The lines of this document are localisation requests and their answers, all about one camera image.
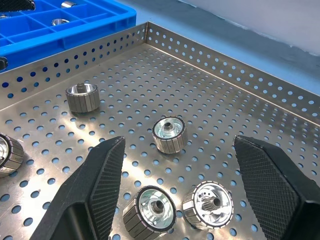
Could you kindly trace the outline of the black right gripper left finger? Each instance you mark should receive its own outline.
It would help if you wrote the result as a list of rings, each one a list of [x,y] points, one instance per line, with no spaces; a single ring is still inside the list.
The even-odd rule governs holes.
[[[118,203],[126,140],[93,147],[60,186],[29,240],[109,240]]]

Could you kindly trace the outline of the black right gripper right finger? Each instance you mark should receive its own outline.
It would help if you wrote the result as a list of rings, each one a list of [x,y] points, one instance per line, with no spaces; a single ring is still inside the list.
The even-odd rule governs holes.
[[[320,187],[278,146],[236,135],[246,198],[267,240],[320,240]]]

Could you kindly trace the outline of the blue compartment tray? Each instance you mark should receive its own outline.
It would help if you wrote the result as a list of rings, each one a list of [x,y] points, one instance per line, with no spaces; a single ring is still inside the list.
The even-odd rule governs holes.
[[[76,6],[61,8],[71,1]],[[0,57],[6,70],[46,58],[136,25],[137,12],[114,0],[34,0],[35,10],[0,12]],[[69,23],[52,26],[53,19]]]

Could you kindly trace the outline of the perforated metal tray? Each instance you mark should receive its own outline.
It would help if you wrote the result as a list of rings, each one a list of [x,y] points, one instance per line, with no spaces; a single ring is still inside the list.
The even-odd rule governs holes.
[[[100,106],[70,111],[66,89],[97,85]],[[187,145],[165,154],[152,128],[185,122]],[[167,191],[178,217],[161,240],[265,240],[246,198],[233,139],[279,146],[320,186],[320,97],[153,23],[0,74],[0,132],[25,157],[0,179],[0,240],[27,240],[63,182],[100,142],[126,139],[121,187],[109,240],[130,240],[123,210],[136,192]],[[182,216],[181,199],[202,181],[231,194],[228,226],[201,231]]]

